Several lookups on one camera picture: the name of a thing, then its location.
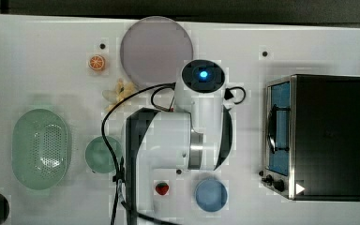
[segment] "oven knob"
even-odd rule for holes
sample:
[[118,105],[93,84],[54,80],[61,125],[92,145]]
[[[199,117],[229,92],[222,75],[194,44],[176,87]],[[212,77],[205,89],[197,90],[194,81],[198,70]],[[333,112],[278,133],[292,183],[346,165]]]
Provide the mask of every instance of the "oven knob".
[[273,182],[274,188],[278,190],[279,192],[282,192],[285,190],[285,184],[282,180],[277,180]]
[[271,186],[273,184],[274,179],[271,175],[267,175],[265,178],[262,178],[262,181],[268,186]]

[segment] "round plate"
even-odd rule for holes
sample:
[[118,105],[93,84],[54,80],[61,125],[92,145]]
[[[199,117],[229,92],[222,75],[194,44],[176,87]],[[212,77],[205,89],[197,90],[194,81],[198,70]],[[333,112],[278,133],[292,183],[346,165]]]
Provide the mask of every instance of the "round plate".
[[195,191],[197,204],[206,212],[220,210],[227,201],[227,190],[223,184],[215,179],[201,181]]
[[[107,140],[120,163],[122,157],[120,143],[112,137],[107,137]],[[115,170],[113,157],[102,137],[95,138],[87,145],[85,157],[87,165],[94,172],[109,173]]]
[[177,70],[192,59],[189,35],[177,22],[165,17],[136,22],[122,39],[122,66],[139,88],[176,82]]

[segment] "oven window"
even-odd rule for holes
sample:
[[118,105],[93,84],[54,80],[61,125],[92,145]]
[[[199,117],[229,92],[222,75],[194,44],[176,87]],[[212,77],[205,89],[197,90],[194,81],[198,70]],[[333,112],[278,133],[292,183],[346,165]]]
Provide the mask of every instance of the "oven window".
[[[291,107],[291,86],[289,82],[271,86],[271,109]],[[276,151],[269,151],[270,171],[288,176],[289,170],[289,111],[277,111]]]

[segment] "oven door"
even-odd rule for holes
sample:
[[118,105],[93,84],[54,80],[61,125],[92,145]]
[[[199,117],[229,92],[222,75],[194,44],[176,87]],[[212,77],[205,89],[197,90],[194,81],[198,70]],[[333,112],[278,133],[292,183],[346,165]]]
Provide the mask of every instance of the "oven door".
[[269,83],[266,99],[264,185],[291,199],[291,77]]

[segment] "blue light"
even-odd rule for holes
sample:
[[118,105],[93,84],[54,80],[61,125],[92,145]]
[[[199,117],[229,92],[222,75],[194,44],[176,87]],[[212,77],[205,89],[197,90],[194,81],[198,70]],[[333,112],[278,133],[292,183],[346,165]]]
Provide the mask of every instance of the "blue light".
[[200,77],[201,78],[203,78],[203,79],[205,79],[206,77],[207,77],[207,72],[206,71],[202,71],[201,73],[200,73]]

